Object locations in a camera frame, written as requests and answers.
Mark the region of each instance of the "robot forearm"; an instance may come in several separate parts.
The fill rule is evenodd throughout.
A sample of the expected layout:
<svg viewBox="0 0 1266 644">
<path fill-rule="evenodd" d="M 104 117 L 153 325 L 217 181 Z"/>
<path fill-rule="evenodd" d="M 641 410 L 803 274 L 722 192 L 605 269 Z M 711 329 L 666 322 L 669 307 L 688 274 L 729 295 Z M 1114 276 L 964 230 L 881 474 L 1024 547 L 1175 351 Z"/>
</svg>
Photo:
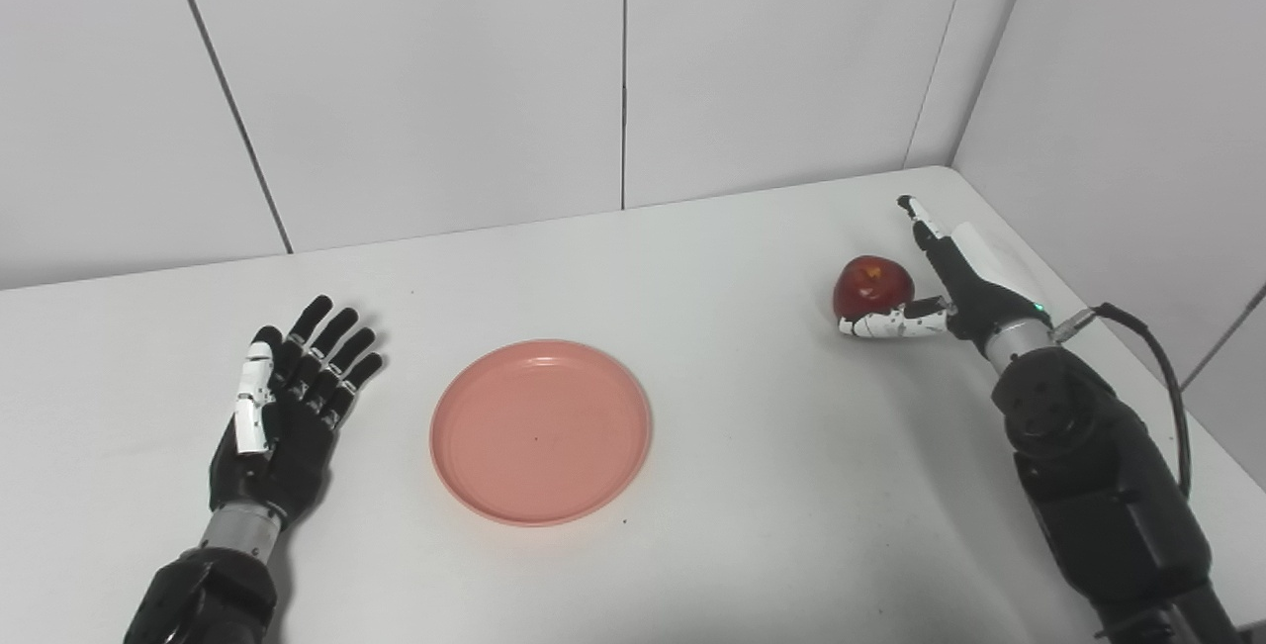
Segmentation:
<svg viewBox="0 0 1266 644">
<path fill-rule="evenodd" d="M 258 644 L 277 592 L 267 562 L 281 520 L 266 506 L 227 504 L 199 545 L 160 569 L 124 644 Z"/>
</svg>

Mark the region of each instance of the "black cable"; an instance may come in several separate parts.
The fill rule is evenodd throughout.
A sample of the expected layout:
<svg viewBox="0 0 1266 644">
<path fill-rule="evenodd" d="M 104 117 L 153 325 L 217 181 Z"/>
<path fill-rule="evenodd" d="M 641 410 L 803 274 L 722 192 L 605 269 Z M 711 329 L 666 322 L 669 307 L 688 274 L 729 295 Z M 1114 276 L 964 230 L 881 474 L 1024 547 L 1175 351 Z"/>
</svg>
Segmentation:
<svg viewBox="0 0 1266 644">
<path fill-rule="evenodd" d="M 1103 316 L 1103 319 L 1115 320 L 1115 323 L 1120 323 L 1125 328 L 1133 329 L 1152 348 L 1152 356 L 1156 356 L 1156 361 L 1161 366 L 1161 377 L 1165 378 L 1165 387 L 1170 392 L 1170 405 L 1174 409 L 1174 431 L 1179 442 L 1179 491 L 1186 498 L 1191 495 L 1191 440 L 1188 437 L 1182 387 L 1179 386 L 1179 378 L 1174 373 L 1174 366 L 1170 364 L 1170 357 L 1165 354 L 1165 348 L 1156 340 L 1155 334 L 1147 328 L 1147 324 L 1137 319 L 1137 316 L 1129 315 L 1127 311 L 1112 305 L 1112 302 L 1104 302 L 1104 305 L 1091 310 L 1095 311 L 1095 315 Z"/>
</svg>

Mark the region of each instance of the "fingertip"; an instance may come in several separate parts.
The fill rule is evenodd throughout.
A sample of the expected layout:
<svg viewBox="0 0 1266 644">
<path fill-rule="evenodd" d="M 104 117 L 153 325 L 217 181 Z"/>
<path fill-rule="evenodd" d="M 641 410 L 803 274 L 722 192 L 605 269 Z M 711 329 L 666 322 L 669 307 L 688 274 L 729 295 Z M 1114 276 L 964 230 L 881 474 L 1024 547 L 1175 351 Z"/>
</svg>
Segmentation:
<svg viewBox="0 0 1266 644">
<path fill-rule="evenodd" d="M 266 324 L 258 333 L 254 333 L 254 338 L 251 343 L 267 343 L 268 347 L 276 350 L 277 345 L 281 343 L 281 331 L 271 324 Z"/>
<path fill-rule="evenodd" d="M 365 359 L 358 361 L 353 366 L 352 372 L 347 375 L 346 382 L 351 383 L 352 387 L 361 387 L 367 378 L 373 377 L 376 372 L 382 369 L 384 359 L 382 356 L 376 352 L 370 352 L 365 356 Z"/>
</svg>

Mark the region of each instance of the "robotic finger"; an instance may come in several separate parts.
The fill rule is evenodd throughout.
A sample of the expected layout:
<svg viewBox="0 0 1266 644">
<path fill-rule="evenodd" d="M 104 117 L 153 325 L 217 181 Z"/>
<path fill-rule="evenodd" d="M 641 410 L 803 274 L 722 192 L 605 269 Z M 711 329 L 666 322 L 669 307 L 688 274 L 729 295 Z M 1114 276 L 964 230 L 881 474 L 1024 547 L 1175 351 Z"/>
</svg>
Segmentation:
<svg viewBox="0 0 1266 644">
<path fill-rule="evenodd" d="M 923 338 L 946 331 L 950 305 L 944 297 L 922 297 L 886 314 L 839 319 L 839 331 L 855 338 Z"/>
</svg>

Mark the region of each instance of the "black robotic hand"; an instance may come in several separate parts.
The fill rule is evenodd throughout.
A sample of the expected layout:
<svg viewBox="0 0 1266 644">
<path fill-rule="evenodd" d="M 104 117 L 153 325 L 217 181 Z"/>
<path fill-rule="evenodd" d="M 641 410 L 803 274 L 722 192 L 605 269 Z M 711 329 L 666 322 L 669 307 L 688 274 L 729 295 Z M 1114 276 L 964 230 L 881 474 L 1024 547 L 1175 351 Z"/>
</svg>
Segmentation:
<svg viewBox="0 0 1266 644">
<path fill-rule="evenodd" d="M 256 396 L 262 401 L 257 414 L 266 447 L 254 453 L 239 449 L 241 429 L 235 426 L 241 425 L 230 420 L 211 459 L 211 510 L 239 501 L 260 504 L 275 510 L 285 530 L 316 501 L 335 429 L 347 418 L 358 388 L 382 366 L 376 352 L 357 361 L 373 343 L 375 334 L 368 328 L 358 329 L 330 356 L 357 323 L 352 309 L 334 315 L 309 343 L 333 307 L 329 297 L 316 297 L 285 338 L 272 325 L 260 329 L 243 378 L 252 361 L 265 359 L 271 352 L 272 373 L 267 375 L 266 388 Z M 248 395 L 239 392 L 239 404 L 243 397 Z M 241 411 L 235 419 L 243 419 Z"/>
<path fill-rule="evenodd" d="M 211 519 L 201 544 L 157 573 L 124 644 L 258 644 L 277 591 L 267 559 L 280 530 L 311 509 L 325 481 L 335 431 L 358 388 L 382 366 L 371 329 L 344 309 L 309 343 L 333 309 L 319 296 L 290 334 L 260 329 L 238 404 L 211 459 Z"/>
</svg>

